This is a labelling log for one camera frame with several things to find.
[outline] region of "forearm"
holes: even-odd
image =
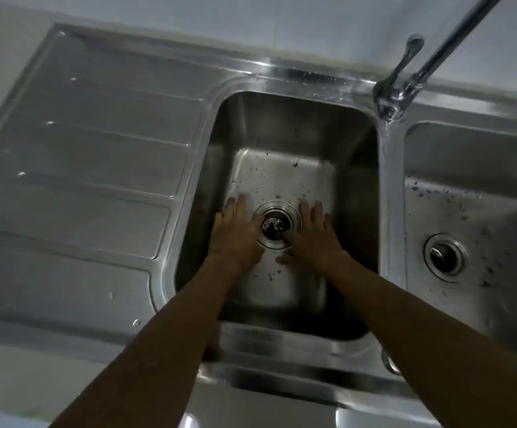
[[[205,260],[195,277],[51,426],[176,427],[236,277],[232,265]]]
[[[517,426],[516,354],[349,257],[325,274],[443,426]]]

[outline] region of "chrome faucet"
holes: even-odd
[[[397,87],[395,86],[397,77],[425,44],[423,36],[413,35],[409,37],[405,47],[405,54],[399,64],[393,69],[391,75],[377,82],[373,88],[373,101],[382,120],[391,122],[399,120],[404,115],[407,107],[413,102],[413,99],[421,91],[429,77],[499,1],[479,0],[423,67],[407,79],[401,87]]]

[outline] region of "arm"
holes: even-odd
[[[193,279],[51,424],[176,427],[187,406],[217,316],[240,276],[260,261],[261,217],[245,222],[245,198],[218,213],[209,254]]]
[[[300,204],[281,264],[326,276],[357,309],[407,382],[447,428],[517,426],[517,354],[376,273],[341,249],[322,204]]]

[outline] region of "sink basin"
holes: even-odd
[[[409,291],[517,351],[517,136],[420,123],[405,172]]]
[[[205,258],[214,213],[239,193],[247,195],[248,218],[274,207],[295,228],[301,198],[312,205],[323,201],[343,247],[376,270],[377,144],[373,123],[353,108],[255,92],[225,100],[198,181],[176,290]],[[288,247],[283,240],[269,240],[261,235],[263,259],[233,290],[222,320],[337,340],[367,332],[321,277],[277,265],[274,259]]]

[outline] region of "drain strainer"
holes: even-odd
[[[298,212],[290,205],[282,201],[268,201],[258,209],[255,215],[264,215],[261,233],[258,241],[270,249],[283,249],[290,246],[290,243],[282,237],[286,230],[302,230],[302,221]]]
[[[457,275],[467,265],[467,254],[463,246],[446,234],[436,234],[427,240],[423,250],[429,270],[447,282],[458,282]]]

